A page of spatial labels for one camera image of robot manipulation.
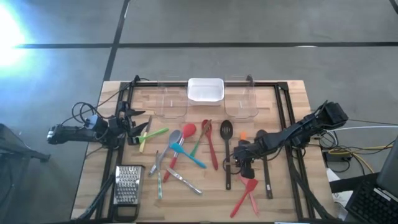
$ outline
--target white container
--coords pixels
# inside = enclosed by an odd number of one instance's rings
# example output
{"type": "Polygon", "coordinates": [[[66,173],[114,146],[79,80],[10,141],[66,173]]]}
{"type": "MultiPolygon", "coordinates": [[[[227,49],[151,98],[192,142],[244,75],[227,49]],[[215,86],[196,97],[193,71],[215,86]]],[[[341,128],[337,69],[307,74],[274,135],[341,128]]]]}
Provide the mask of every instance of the white container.
{"type": "Polygon", "coordinates": [[[220,78],[190,78],[188,101],[193,106],[219,106],[224,99],[224,81],[220,78]]]}

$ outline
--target concrete floor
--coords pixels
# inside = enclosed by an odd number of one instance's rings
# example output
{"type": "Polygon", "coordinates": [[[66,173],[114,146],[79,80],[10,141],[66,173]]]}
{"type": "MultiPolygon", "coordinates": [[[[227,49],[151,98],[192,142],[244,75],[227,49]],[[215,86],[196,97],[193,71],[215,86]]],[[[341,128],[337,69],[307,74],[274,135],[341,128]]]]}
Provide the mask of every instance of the concrete floor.
{"type": "MultiPolygon", "coordinates": [[[[1,1],[0,16],[17,28],[3,34],[0,44],[112,43],[123,2],[1,1]]],[[[387,0],[138,0],[130,3],[126,16],[122,43],[398,41],[398,15],[387,0]]],[[[49,127],[69,117],[77,101],[96,104],[111,49],[2,52],[7,55],[0,55],[0,123],[32,148],[52,155],[48,163],[32,160],[6,223],[68,220],[86,144],[51,146],[45,137],[49,127]]],[[[233,73],[304,80],[313,108],[337,101],[352,119],[397,123],[397,56],[398,47],[119,49],[110,80],[131,80],[136,74],[155,80],[165,74],[233,73]]],[[[398,131],[338,134],[346,146],[378,146],[391,142],[398,131]]],[[[380,170],[386,156],[382,152],[366,160],[380,170]]],[[[331,166],[342,169],[345,164],[331,166]]],[[[339,174],[357,175],[361,171],[355,162],[339,174]]]]}

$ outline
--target cheese grater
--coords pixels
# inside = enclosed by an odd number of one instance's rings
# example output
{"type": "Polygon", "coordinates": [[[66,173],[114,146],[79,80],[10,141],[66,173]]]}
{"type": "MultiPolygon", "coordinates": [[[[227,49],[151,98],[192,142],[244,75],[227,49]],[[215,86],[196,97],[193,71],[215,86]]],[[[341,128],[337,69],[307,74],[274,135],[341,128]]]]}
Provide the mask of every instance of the cheese grater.
{"type": "Polygon", "coordinates": [[[141,165],[116,166],[115,191],[113,194],[113,205],[116,207],[115,220],[131,222],[137,218],[144,183],[144,170],[145,167],[141,165]],[[135,208],[134,216],[118,215],[118,208],[120,207],[135,208]]]}

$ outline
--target black slotted spoon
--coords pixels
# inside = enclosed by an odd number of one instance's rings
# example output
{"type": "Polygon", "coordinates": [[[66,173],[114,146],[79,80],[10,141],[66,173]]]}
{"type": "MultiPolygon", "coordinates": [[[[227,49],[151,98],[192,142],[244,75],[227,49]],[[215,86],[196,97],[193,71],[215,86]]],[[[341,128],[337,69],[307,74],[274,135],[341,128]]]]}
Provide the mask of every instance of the black slotted spoon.
{"type": "Polygon", "coordinates": [[[231,163],[229,161],[229,140],[234,134],[232,123],[228,120],[222,122],[220,127],[221,137],[225,141],[225,154],[226,154],[226,185],[225,189],[231,190],[231,163]]]}

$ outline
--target wooden tabletop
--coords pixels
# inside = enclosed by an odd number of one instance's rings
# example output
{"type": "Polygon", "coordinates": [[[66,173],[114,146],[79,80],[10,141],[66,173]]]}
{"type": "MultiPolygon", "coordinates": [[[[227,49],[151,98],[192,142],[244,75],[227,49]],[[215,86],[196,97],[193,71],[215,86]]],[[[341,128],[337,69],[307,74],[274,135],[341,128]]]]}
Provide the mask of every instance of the wooden tabletop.
{"type": "MultiPolygon", "coordinates": [[[[305,91],[303,81],[287,81],[289,84],[290,97],[294,108],[296,121],[311,113],[310,105],[305,91]]],[[[120,82],[104,82],[99,103],[103,102],[119,90],[120,82]]],[[[237,145],[239,135],[242,131],[247,132],[248,140],[252,141],[259,129],[267,132],[280,131],[279,114],[275,100],[274,89],[270,87],[256,87],[256,103],[258,115],[252,121],[236,122],[233,121],[233,138],[229,142],[230,151],[237,145]]],[[[154,106],[156,98],[155,87],[134,88],[132,107],[135,110],[146,110],[146,113],[134,117],[137,124],[146,122],[150,115],[155,115],[154,106]]],[[[112,98],[104,105],[100,106],[99,112],[104,116],[114,114],[117,97],[112,98]]],[[[289,125],[286,103],[283,101],[285,118],[289,125]]],[[[267,199],[264,172],[262,161],[256,161],[252,166],[259,181],[253,196],[259,207],[259,216],[252,210],[250,200],[245,199],[241,208],[234,218],[229,214],[234,208],[244,192],[244,185],[238,176],[232,176],[232,189],[225,190],[225,171],[222,168],[222,161],[225,158],[225,145],[220,136],[220,124],[226,119],[223,106],[201,106],[188,107],[185,122],[163,122],[153,116],[150,131],[160,128],[170,128],[168,133],[152,138],[146,142],[144,152],[139,153],[138,146],[128,146],[124,148],[123,164],[141,164],[146,166],[144,176],[144,186],[141,197],[141,209],[137,222],[273,222],[273,221],[296,221],[294,200],[290,184],[289,170],[285,152],[269,162],[269,172],[271,177],[272,191],[274,198],[267,199]],[[169,134],[174,129],[182,129],[187,123],[193,123],[197,127],[194,136],[187,138],[183,148],[190,152],[196,140],[199,138],[203,119],[213,120],[213,145],[216,152],[219,169],[214,170],[208,141],[201,139],[197,150],[196,158],[207,165],[207,169],[202,169],[194,164],[184,155],[178,157],[175,170],[194,186],[203,191],[199,196],[193,193],[186,185],[178,181],[173,176],[162,185],[163,199],[157,198],[157,176],[148,177],[148,172],[155,162],[156,150],[163,151],[167,145],[169,134]]],[[[91,143],[87,153],[100,147],[99,144],[91,143]]],[[[162,163],[162,175],[165,173],[165,166],[169,165],[173,152],[169,151],[162,163]]],[[[72,211],[72,218],[82,214],[87,206],[93,201],[98,193],[103,175],[106,150],[100,150],[92,155],[84,163],[81,173],[80,184],[76,194],[75,204],[72,211]]],[[[322,155],[318,147],[307,147],[304,157],[307,169],[310,188],[320,203],[332,215],[336,215],[336,206],[331,197],[330,186],[326,176],[326,170],[322,155]]],[[[305,217],[307,210],[303,193],[300,190],[302,207],[305,217]]]]}

